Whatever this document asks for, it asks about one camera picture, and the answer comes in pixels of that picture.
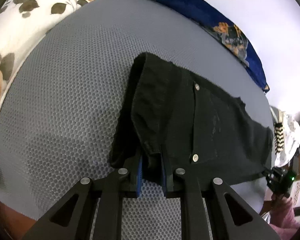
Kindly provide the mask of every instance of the silver pin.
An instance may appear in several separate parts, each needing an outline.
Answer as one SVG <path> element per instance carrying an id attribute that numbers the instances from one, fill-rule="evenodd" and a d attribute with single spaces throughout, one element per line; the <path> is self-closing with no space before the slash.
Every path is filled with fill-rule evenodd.
<path id="1" fill-rule="evenodd" d="M 87 178 L 87 177 L 84 177 L 84 178 L 82 178 L 82 179 L 80 180 L 80 183 L 81 183 L 81 184 L 88 184 L 89 182 L 90 182 L 90 179 Z"/>
<path id="2" fill-rule="evenodd" d="M 214 183 L 214 184 L 217 184 L 217 185 L 221 185 L 221 184 L 223 183 L 223 181 L 222 181 L 222 179 L 220 179 L 220 178 L 214 178 L 214 179 L 213 179 L 213 183 Z"/>
<path id="3" fill-rule="evenodd" d="M 186 173 L 186 170 L 183 169 L 183 168 L 177 168 L 176 169 L 176 174 L 179 174 L 179 175 L 183 175 Z"/>
<path id="4" fill-rule="evenodd" d="M 199 159 L 199 156 L 198 156 L 197 154 L 193 155 L 192 160 L 193 160 L 194 162 L 197 162 L 198 159 Z"/>
<path id="5" fill-rule="evenodd" d="M 121 175 L 124 175 L 124 174 L 128 173 L 128 170 L 126 168 L 121 168 L 121 169 L 118 169 L 118 173 Z"/>

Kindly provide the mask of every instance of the honeycomb pattern fabric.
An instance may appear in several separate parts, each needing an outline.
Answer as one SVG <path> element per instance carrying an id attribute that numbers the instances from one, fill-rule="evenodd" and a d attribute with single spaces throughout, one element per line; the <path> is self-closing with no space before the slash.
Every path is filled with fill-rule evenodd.
<path id="1" fill-rule="evenodd" d="M 272 125 L 263 92 L 196 24 L 150 0 L 96 0 L 48 33 L 7 93 L 0 201 L 38 219 L 81 177 L 112 171 L 107 159 L 130 67 L 144 51 L 240 96 L 252 119 Z M 255 192 L 264 198 L 265 186 Z M 165 199 L 153 183 L 144 182 L 141 198 L 124 199 L 122 215 L 122 239 L 181 239 L 179 200 Z"/>

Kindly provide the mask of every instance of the brown wooden floor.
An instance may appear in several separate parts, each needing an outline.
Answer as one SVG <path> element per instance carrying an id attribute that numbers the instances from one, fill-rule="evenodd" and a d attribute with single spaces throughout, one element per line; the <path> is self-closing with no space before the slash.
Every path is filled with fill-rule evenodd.
<path id="1" fill-rule="evenodd" d="M 0 224 L 13 240 L 21 240 L 36 221 L 26 217 L 0 202 Z"/>

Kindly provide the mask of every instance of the gray bed surface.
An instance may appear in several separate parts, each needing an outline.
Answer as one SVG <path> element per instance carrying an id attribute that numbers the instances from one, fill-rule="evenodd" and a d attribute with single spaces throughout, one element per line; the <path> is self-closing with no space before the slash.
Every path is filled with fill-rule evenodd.
<path id="1" fill-rule="evenodd" d="M 38 219 L 81 177 L 105 177 L 130 67 L 141 52 L 240 97 L 265 127 L 268 101 L 240 62 L 194 22 L 152 0 L 95 0 L 61 21 L 17 74 L 0 111 L 0 201 Z M 266 182 L 233 186 L 257 211 Z M 179 199 L 144 182 L 125 199 L 122 239 L 181 239 Z"/>

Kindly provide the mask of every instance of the blue fabric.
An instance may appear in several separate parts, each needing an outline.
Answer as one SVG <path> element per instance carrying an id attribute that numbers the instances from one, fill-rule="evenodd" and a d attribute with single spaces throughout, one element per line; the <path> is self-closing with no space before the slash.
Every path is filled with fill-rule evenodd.
<path id="1" fill-rule="evenodd" d="M 261 60 L 244 33 L 204 0 L 155 0 L 194 20 L 229 49 L 242 63 L 253 81 L 269 91 Z"/>

